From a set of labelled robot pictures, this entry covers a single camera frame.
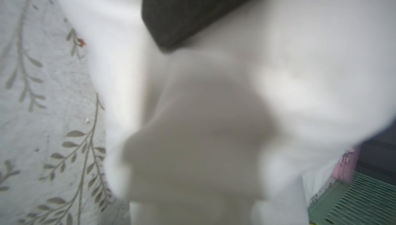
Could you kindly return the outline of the white shorts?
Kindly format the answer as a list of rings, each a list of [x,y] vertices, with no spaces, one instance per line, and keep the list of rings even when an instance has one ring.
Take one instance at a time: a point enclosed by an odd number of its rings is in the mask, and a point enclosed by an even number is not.
[[[304,180],[396,118],[396,0],[252,0],[172,53],[142,0],[58,0],[133,225],[307,225]]]

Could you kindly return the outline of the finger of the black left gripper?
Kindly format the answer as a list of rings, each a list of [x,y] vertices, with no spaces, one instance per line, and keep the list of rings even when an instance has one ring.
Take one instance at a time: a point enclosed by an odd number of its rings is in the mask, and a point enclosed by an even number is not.
[[[249,0],[142,0],[141,15],[158,48],[169,52]]]

